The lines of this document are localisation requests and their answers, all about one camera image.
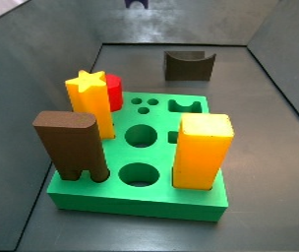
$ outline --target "wooden block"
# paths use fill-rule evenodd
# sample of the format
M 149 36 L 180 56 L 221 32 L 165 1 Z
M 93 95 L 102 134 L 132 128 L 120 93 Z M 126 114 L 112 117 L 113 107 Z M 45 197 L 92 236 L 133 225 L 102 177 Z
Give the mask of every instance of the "wooden block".
M 144 9 L 148 9 L 148 0 L 124 0 L 124 5 L 126 9 L 129 8 L 132 2 L 140 2 L 144 6 Z
M 183 114 L 173 165 L 173 186 L 209 190 L 233 138 L 225 114 Z
M 78 78 L 65 81 L 65 86 L 73 111 L 94 114 L 101 138 L 112 139 L 114 132 L 105 72 L 89 74 L 81 70 Z
M 93 181 L 105 181 L 109 170 L 94 115 L 44 111 L 33 125 L 61 179 L 77 180 L 89 170 Z
M 121 110 L 122 107 L 122 92 L 121 92 L 121 77 L 106 74 L 106 85 L 110 102 L 110 112 Z
M 215 58 L 203 51 L 165 51 L 165 80 L 209 81 Z

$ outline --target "orange rectangular block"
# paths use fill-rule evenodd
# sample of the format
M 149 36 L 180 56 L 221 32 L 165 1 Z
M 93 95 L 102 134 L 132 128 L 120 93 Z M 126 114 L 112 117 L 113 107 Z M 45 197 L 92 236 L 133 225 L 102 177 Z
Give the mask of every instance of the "orange rectangular block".
M 173 164 L 176 188 L 211 189 L 232 138 L 225 114 L 183 114 Z

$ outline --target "circular hole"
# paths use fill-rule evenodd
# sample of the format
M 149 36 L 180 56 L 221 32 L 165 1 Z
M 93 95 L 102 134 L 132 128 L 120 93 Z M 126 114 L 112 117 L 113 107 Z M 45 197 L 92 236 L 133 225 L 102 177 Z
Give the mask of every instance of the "circular hole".
M 124 134 L 125 142 L 136 148 L 149 147 L 156 139 L 157 133 L 156 130 L 144 124 L 132 126 Z
M 144 187 L 152 185 L 160 177 L 157 169 L 143 162 L 125 165 L 118 171 L 120 180 L 130 186 Z
M 151 99 L 147 100 L 147 103 L 148 103 L 149 105 L 157 105 L 159 100 L 157 100 L 156 98 L 151 98 Z
M 148 109 L 147 107 L 140 107 L 140 108 L 137 109 L 137 112 L 139 112 L 139 114 L 148 114 L 149 109 Z
M 140 104 L 143 102 L 143 100 L 140 98 L 133 98 L 130 100 L 132 104 Z

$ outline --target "hole in board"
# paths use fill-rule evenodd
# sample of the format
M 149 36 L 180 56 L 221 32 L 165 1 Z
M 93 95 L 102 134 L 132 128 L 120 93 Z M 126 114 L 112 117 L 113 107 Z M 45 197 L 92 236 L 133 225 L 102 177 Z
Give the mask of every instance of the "hole in board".
M 171 112 L 179 112 L 179 113 L 183 113 L 183 112 L 200 113 L 201 112 L 200 102 L 195 101 L 189 106 L 181 106 L 176 103 L 173 99 L 169 99 L 168 110 Z
M 149 105 L 155 106 L 155 105 L 159 104 L 159 100 L 157 100 L 156 98 L 149 98 L 149 99 L 147 100 L 147 103 L 148 103 Z
M 143 100 L 140 98 L 133 98 L 130 100 L 130 102 L 132 102 L 132 104 L 137 105 L 137 104 L 140 104 L 143 102 Z
M 149 113 L 149 109 L 148 109 L 147 107 L 140 107 L 140 108 L 137 109 L 137 113 L 139 113 L 139 114 L 148 114 L 148 113 Z
M 144 124 L 132 126 L 124 134 L 124 140 L 134 148 L 149 147 L 157 139 L 156 130 Z
M 157 169 L 143 162 L 125 165 L 118 171 L 120 180 L 129 186 L 144 187 L 152 185 L 160 177 Z
M 177 131 L 169 131 L 168 132 L 168 143 L 169 144 L 176 144 L 177 143 L 177 135 L 179 135 Z

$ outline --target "yellow block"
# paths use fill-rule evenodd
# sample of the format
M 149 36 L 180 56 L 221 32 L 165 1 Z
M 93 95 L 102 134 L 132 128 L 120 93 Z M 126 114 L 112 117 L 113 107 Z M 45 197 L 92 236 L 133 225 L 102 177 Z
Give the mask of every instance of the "yellow block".
M 98 122 L 101 139 L 112 139 L 114 133 L 105 72 L 89 74 L 81 70 L 78 78 L 65 81 L 65 86 L 73 111 L 93 113 Z
M 225 114 L 183 114 L 173 165 L 176 188 L 211 189 L 232 138 Z

